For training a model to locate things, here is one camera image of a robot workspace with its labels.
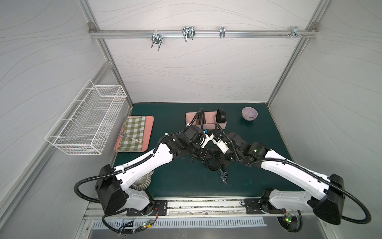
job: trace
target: black mounting plate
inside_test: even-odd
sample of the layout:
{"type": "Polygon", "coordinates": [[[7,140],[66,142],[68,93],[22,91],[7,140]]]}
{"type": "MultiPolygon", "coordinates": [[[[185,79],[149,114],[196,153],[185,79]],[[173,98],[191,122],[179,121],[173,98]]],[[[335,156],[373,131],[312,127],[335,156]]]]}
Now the black mounting plate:
{"type": "MultiPolygon", "coordinates": [[[[245,206],[245,212],[247,214],[265,214],[260,207],[259,204],[259,198],[245,198],[244,203],[242,204],[245,206]]],[[[278,214],[283,213],[280,209],[270,210],[270,214],[278,214]]]]}
{"type": "MultiPolygon", "coordinates": [[[[155,200],[155,207],[158,209],[158,216],[166,216],[167,214],[167,200],[155,200]]],[[[157,211],[153,209],[147,216],[156,216],[157,211]]],[[[142,213],[136,209],[129,208],[126,211],[126,216],[144,216],[142,213]]]]}

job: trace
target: green tabletop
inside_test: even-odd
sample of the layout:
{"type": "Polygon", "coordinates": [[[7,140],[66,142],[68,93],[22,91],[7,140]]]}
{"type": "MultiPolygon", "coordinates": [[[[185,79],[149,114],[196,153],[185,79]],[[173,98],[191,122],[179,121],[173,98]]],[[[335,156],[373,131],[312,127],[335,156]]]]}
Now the green tabletop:
{"type": "MultiPolygon", "coordinates": [[[[155,147],[165,133],[174,133],[185,128],[185,113],[225,109],[226,133],[236,132],[249,144],[261,142],[282,156],[289,158],[275,123],[265,104],[244,103],[136,103],[131,115],[152,115],[149,150],[155,147]],[[259,113],[254,121],[241,116],[244,107],[253,107],[259,113]]],[[[212,142],[209,148],[217,148],[212,142]]],[[[118,153],[114,166],[129,162],[144,153],[118,153]]],[[[148,191],[153,197],[207,197],[207,196],[261,196],[265,188],[285,191],[301,190],[286,179],[257,167],[246,167],[233,162],[227,169],[228,183],[220,179],[220,171],[208,170],[200,161],[178,158],[155,169],[148,191]]]]}

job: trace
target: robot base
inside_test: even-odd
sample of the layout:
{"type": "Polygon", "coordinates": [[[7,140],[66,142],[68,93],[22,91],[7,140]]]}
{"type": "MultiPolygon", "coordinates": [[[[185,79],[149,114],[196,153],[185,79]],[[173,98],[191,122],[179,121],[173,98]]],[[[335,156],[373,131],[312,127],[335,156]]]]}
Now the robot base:
{"type": "MultiPolygon", "coordinates": [[[[166,216],[167,214],[167,200],[154,200],[155,207],[158,209],[158,216],[166,216]]],[[[148,215],[142,215],[142,213],[136,209],[129,208],[126,211],[126,216],[156,216],[157,211],[153,209],[148,215]]]]}

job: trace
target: metal grate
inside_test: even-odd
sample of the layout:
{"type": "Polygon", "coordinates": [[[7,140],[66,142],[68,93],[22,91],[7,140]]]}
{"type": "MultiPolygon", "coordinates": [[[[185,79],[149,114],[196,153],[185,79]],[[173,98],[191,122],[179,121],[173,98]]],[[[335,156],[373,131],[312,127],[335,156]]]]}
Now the metal grate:
{"type": "MultiPolygon", "coordinates": [[[[135,219],[132,228],[138,228],[148,219],[135,219]]],[[[119,228],[132,219],[106,220],[112,227],[119,228]]],[[[261,216],[243,217],[216,217],[216,218],[158,218],[151,228],[242,228],[267,226],[261,216]]],[[[101,220],[94,220],[93,229],[104,229],[106,226],[101,220]]]]}
{"type": "Polygon", "coordinates": [[[93,85],[88,90],[72,116],[63,119],[67,123],[61,132],[45,138],[66,154],[101,154],[126,99],[120,85],[93,85]]]}

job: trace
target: white wire basket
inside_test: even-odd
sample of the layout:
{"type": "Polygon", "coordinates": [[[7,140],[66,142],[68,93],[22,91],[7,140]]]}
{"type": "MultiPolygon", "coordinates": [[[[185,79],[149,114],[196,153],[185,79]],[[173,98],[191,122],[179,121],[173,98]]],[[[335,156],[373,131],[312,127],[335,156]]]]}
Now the white wire basket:
{"type": "Polygon", "coordinates": [[[91,84],[88,82],[77,95],[77,98],[80,95],[85,97],[75,99],[45,137],[45,140],[66,154],[102,154],[126,99],[126,93],[120,85],[94,85],[89,81],[91,84]],[[70,117],[65,118],[70,109],[75,110],[70,117]]]}

